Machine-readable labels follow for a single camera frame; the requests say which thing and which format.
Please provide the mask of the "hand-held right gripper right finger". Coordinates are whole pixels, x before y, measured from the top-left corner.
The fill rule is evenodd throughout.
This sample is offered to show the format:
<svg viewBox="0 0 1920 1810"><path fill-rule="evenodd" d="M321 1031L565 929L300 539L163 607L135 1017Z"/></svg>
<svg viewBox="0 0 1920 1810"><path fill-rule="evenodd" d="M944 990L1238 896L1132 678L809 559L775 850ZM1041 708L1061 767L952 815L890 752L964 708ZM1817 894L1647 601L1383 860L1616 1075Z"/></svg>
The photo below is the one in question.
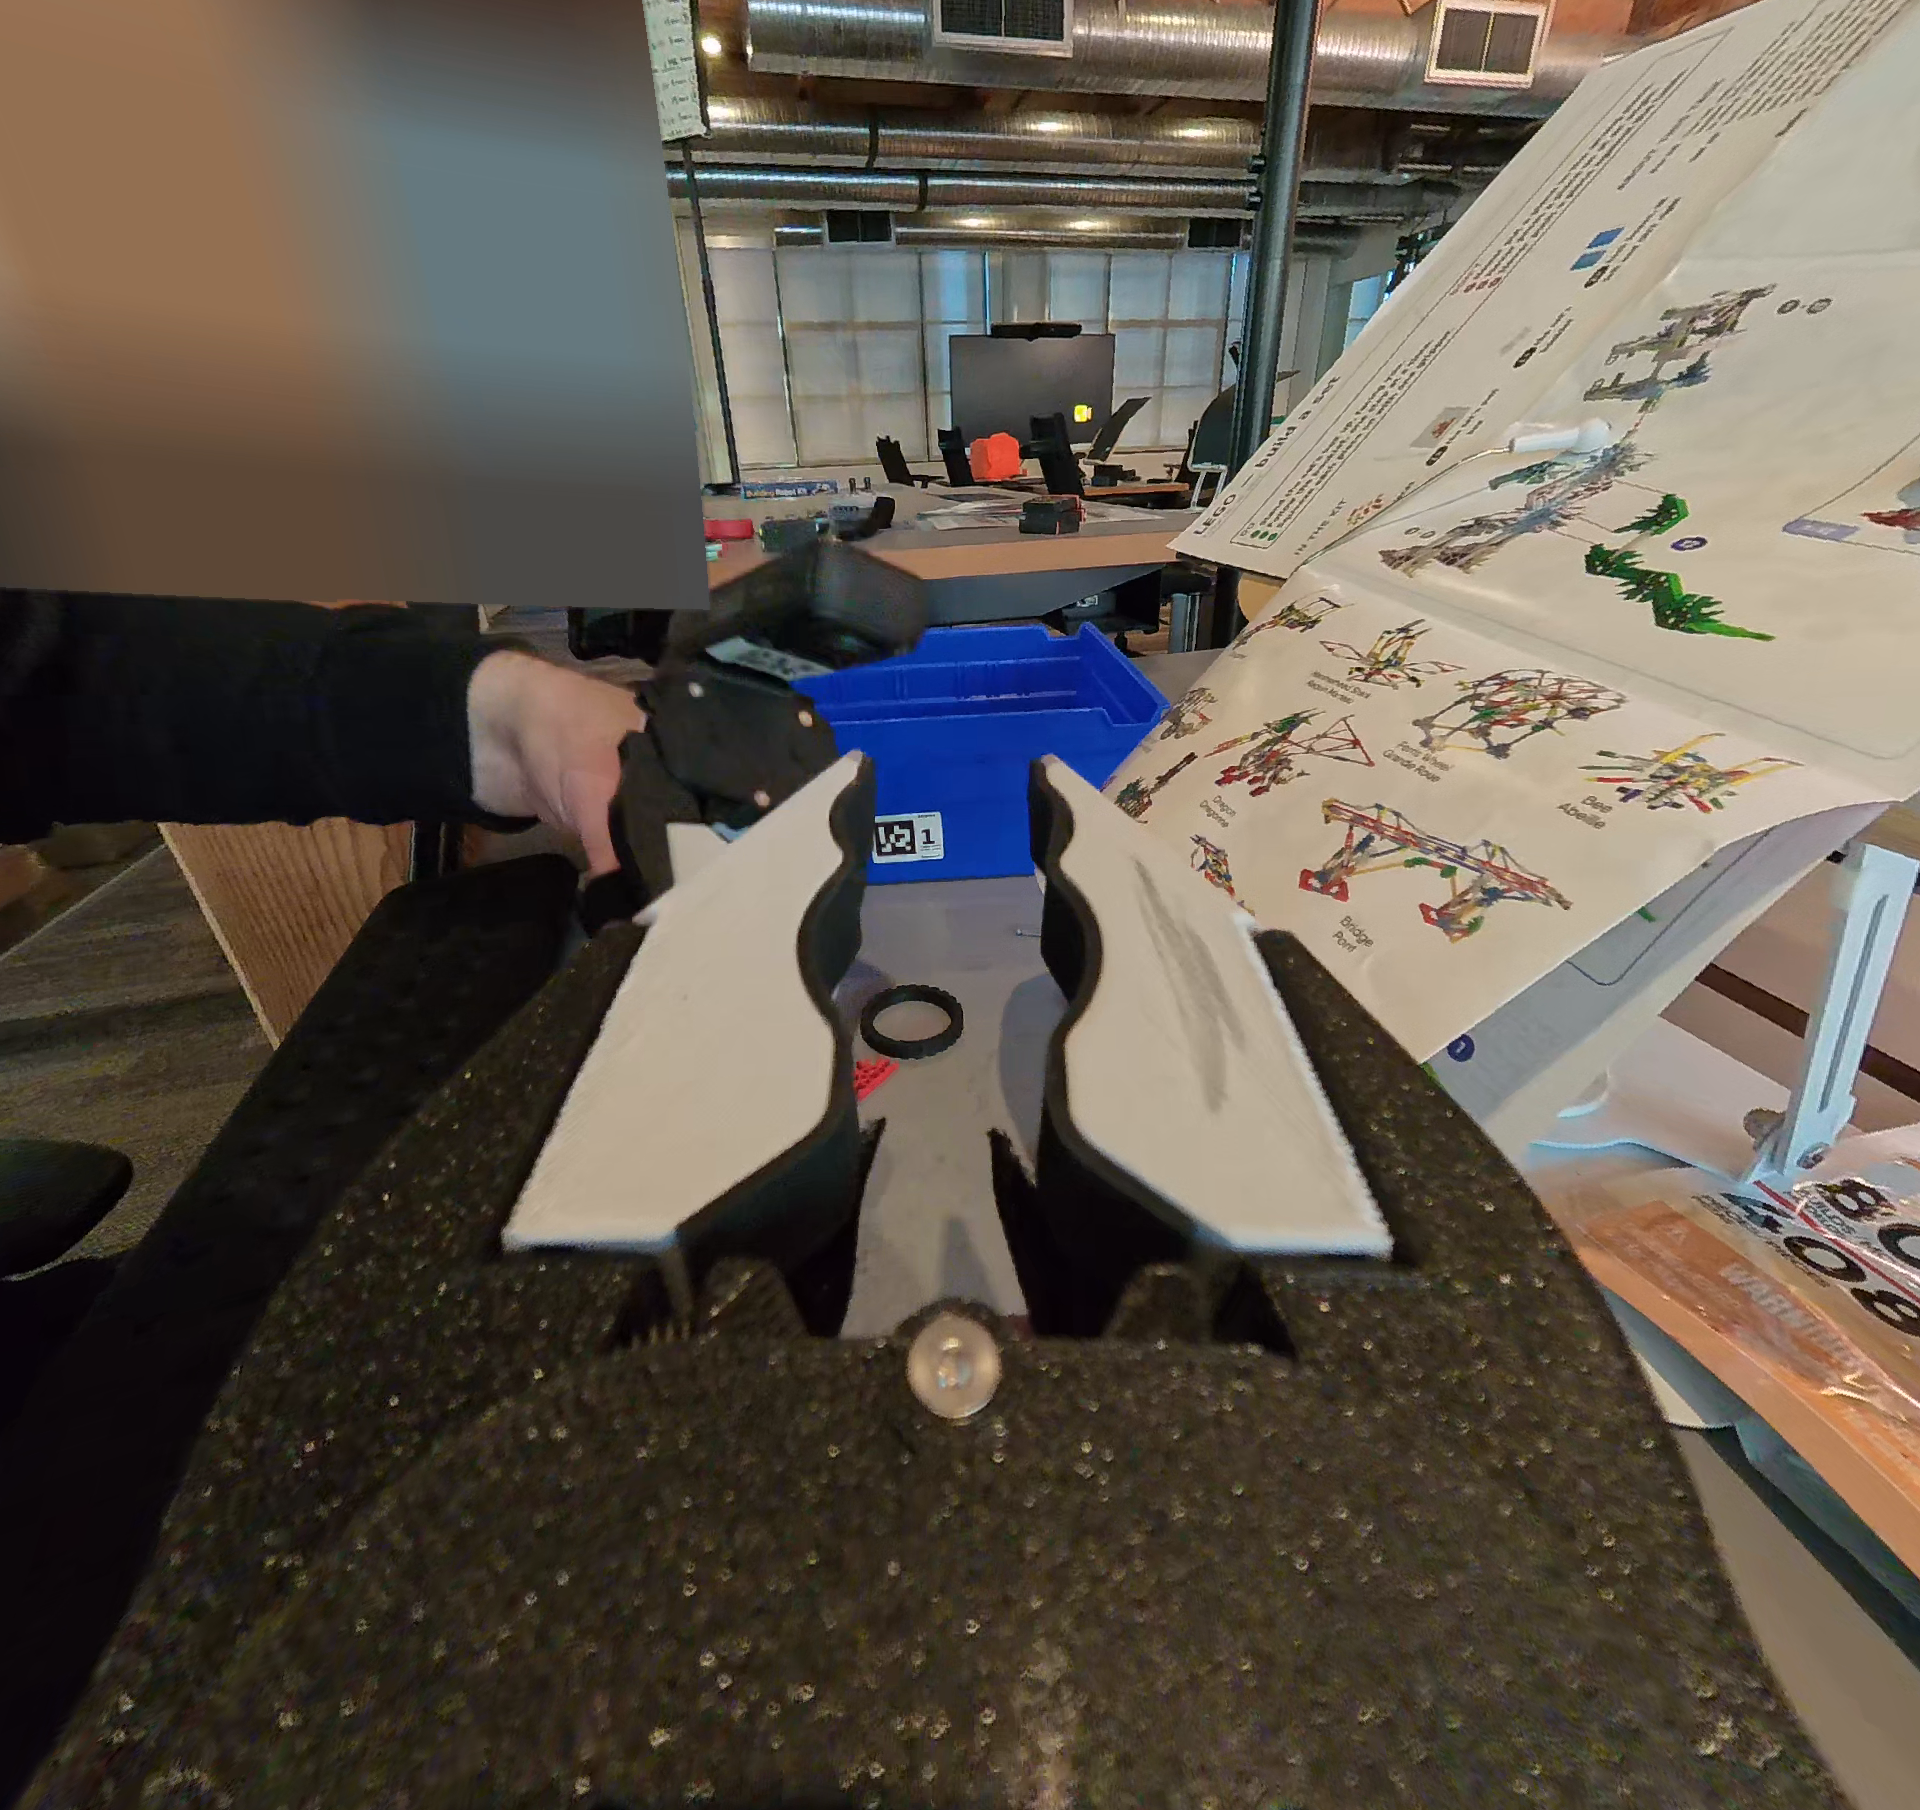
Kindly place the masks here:
<svg viewBox="0 0 1920 1810"><path fill-rule="evenodd" d="M1041 954L1061 997L1035 1150L991 1183L1041 1339L1278 1339L1270 1268L1373 1276L1395 1238L1267 947L1064 758L1029 778Z"/></svg>

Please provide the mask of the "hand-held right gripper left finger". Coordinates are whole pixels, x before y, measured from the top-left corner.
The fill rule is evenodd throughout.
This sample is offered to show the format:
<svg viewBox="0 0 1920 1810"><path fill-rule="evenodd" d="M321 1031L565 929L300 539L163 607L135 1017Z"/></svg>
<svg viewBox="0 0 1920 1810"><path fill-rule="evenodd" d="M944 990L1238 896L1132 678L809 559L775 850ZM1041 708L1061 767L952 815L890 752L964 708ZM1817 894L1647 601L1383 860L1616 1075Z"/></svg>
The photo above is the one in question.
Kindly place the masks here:
<svg viewBox="0 0 1920 1810"><path fill-rule="evenodd" d="M753 1260L841 1334L872 1160L836 989L874 822L874 766L847 752L643 910L503 1251L641 1256L687 1298Z"/></svg>

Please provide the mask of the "blue plastic bin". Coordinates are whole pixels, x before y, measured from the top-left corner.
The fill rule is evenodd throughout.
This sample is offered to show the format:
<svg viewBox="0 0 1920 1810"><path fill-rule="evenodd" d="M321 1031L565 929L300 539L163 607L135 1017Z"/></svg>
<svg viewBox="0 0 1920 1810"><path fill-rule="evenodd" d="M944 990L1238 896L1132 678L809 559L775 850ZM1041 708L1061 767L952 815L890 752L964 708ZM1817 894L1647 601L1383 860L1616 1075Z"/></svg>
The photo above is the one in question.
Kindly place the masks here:
<svg viewBox="0 0 1920 1810"><path fill-rule="evenodd" d="M1085 628L939 628L892 660L803 681L845 751L875 769L875 885L1029 878L1029 779L1060 757L1105 784L1168 697Z"/></svg>

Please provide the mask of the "person's left forearm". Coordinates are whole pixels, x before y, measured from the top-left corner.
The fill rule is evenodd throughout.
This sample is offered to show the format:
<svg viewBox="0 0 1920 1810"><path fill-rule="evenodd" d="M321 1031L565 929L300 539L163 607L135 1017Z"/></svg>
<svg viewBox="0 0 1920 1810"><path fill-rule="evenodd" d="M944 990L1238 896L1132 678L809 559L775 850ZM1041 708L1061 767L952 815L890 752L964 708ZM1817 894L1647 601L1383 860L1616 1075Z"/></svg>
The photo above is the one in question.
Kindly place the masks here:
<svg viewBox="0 0 1920 1810"><path fill-rule="evenodd" d="M477 819L468 683L511 643L412 608L3 592L3 840Z"/></svg>

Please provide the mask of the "person's left hand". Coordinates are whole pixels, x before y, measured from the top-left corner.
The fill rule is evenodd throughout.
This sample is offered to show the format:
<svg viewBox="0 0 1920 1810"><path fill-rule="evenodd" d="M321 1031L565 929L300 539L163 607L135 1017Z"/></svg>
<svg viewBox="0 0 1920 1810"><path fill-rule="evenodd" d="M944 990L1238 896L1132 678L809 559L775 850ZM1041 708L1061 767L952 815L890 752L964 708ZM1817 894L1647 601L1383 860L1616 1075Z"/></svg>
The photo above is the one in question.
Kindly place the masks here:
<svg viewBox="0 0 1920 1810"><path fill-rule="evenodd" d="M472 805L484 818L573 838L589 874L610 876L620 751L644 724L621 685L520 648L492 648L468 681Z"/></svg>

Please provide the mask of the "wooden office desk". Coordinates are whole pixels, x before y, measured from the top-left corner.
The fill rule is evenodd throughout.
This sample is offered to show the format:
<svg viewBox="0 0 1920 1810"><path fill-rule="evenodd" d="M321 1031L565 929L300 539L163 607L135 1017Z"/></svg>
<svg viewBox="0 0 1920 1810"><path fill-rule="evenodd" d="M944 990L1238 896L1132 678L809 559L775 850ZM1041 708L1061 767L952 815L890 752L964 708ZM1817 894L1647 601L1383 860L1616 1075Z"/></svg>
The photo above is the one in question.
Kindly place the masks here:
<svg viewBox="0 0 1920 1810"><path fill-rule="evenodd" d="M1168 560L1173 537L1197 517L1184 506L1160 508L1178 490L1156 486L1156 493L1091 493L1085 520L1070 534L1029 534L1019 529L1023 493L1018 490L944 486L770 496L713 498L709 517L725 522L748 517L755 527L772 517L801 517L831 504L860 503L872 506L881 496L894 496L897 508L864 549L926 583L987 582L996 578L1091 575L1094 571L1157 570Z"/></svg>

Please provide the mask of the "wooden partition panel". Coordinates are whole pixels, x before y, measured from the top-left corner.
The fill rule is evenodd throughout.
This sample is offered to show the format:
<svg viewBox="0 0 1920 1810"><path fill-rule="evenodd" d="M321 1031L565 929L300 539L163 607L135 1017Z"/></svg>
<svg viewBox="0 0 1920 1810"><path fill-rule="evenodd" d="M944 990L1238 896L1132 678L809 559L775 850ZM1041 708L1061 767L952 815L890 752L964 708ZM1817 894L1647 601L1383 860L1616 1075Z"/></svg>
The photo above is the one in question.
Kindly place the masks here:
<svg viewBox="0 0 1920 1810"><path fill-rule="evenodd" d="M270 1044L308 1006L354 933L406 882L412 826L160 826Z"/></svg>

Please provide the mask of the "black monitor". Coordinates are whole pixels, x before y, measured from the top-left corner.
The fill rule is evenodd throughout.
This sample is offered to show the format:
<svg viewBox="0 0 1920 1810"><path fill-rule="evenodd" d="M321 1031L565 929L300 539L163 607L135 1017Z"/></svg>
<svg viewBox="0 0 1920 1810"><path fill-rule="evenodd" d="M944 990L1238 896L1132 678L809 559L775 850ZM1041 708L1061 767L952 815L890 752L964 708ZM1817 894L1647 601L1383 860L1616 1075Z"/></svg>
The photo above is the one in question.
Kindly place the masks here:
<svg viewBox="0 0 1920 1810"><path fill-rule="evenodd" d="M950 429L966 442L995 433L1032 439L1035 419L1061 415L1070 442L1086 443L1113 412L1113 333L952 333L946 351Z"/></svg>

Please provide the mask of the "black mesh office chair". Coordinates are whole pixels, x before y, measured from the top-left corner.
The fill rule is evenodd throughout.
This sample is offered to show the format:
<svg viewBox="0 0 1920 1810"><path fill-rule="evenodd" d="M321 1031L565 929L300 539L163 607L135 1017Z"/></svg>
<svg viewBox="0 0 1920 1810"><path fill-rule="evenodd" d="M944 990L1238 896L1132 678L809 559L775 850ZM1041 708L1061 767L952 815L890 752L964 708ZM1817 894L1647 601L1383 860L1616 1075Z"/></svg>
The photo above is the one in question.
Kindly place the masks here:
<svg viewBox="0 0 1920 1810"><path fill-rule="evenodd" d="M1221 387L1194 424L1183 458L1189 506L1210 504L1235 469L1238 385Z"/></svg>

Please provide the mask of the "black chair seat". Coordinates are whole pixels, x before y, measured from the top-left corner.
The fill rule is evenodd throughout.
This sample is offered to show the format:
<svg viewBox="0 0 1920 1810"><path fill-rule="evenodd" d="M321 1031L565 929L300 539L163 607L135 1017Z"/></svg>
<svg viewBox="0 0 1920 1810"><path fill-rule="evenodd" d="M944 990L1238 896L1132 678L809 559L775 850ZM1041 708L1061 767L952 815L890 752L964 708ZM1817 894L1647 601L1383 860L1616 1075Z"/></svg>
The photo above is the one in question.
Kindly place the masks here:
<svg viewBox="0 0 1920 1810"><path fill-rule="evenodd" d="M98 1145L3 1141L3 1277L57 1264L131 1187L131 1160Z"/></svg>

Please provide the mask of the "cardboard box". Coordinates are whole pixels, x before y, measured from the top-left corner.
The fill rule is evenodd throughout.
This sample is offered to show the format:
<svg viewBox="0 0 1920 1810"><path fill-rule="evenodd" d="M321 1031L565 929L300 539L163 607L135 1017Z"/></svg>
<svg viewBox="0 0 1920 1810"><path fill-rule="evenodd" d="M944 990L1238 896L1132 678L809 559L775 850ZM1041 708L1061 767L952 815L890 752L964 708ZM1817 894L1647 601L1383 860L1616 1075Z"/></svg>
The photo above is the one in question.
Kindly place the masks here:
<svg viewBox="0 0 1920 1810"><path fill-rule="evenodd" d="M3 847L3 906L27 902L47 882L119 865L156 845L151 824L64 826L20 845Z"/></svg>

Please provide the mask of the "white sign on stand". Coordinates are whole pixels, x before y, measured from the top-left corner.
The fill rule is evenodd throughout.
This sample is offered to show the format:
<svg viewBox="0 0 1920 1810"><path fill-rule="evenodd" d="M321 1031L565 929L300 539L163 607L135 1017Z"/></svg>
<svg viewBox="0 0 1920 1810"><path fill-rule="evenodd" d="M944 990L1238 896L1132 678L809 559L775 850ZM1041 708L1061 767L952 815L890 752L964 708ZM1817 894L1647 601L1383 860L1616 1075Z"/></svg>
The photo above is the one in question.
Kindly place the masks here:
<svg viewBox="0 0 1920 1810"><path fill-rule="evenodd" d="M694 142L711 133L706 68L699 0L641 0L656 121L662 142L679 152L687 205L690 210L694 259L706 315L709 347L713 359L713 387L722 420L728 476L718 483L722 492L738 492L740 454L732 407L732 390L723 353L722 319L713 285L711 253L699 189Z"/></svg>

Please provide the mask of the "black metal pole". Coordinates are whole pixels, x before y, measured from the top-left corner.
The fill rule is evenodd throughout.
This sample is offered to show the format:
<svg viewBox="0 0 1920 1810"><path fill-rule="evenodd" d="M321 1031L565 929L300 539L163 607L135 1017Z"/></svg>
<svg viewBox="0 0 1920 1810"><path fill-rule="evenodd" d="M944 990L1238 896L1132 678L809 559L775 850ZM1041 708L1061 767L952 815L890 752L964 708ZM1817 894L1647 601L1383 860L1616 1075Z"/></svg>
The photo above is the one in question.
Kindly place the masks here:
<svg viewBox="0 0 1920 1810"><path fill-rule="evenodd" d="M1247 472L1276 412L1280 344L1292 228L1306 164L1309 85L1321 0L1274 0L1267 90L1256 175L1252 282L1230 445L1230 490L1247 492Z"/></svg>

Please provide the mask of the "white text instruction sheet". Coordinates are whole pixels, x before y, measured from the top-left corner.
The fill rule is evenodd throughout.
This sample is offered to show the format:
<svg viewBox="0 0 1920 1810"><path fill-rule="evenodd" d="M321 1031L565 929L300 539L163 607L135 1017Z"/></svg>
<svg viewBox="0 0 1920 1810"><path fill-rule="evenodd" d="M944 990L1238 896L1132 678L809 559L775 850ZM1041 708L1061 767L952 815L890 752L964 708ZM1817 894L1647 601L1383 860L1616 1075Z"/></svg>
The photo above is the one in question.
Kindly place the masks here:
<svg viewBox="0 0 1920 1810"><path fill-rule="evenodd" d="M1589 74L1183 552L1306 565L1917 795L1919 0ZM1604 416L1557 458L1512 431Z"/></svg>

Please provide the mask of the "silver ventilation duct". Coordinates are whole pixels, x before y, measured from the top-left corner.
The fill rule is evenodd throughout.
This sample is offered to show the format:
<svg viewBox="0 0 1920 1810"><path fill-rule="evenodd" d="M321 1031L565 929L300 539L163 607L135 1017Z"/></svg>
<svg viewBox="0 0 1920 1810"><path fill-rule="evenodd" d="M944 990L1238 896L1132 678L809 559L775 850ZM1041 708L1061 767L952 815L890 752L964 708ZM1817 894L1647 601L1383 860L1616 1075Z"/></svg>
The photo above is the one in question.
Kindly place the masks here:
<svg viewBox="0 0 1920 1810"><path fill-rule="evenodd" d="M897 78L977 90L1037 90L1138 97L1261 99L1274 14L1261 3L1073 0L1066 51L950 48L935 42L930 0L742 0L750 68ZM1528 85L1429 82L1433 27L1424 19L1362 16L1321 23L1313 102L1541 117L1598 66L1589 42L1549 43Z"/></svg>

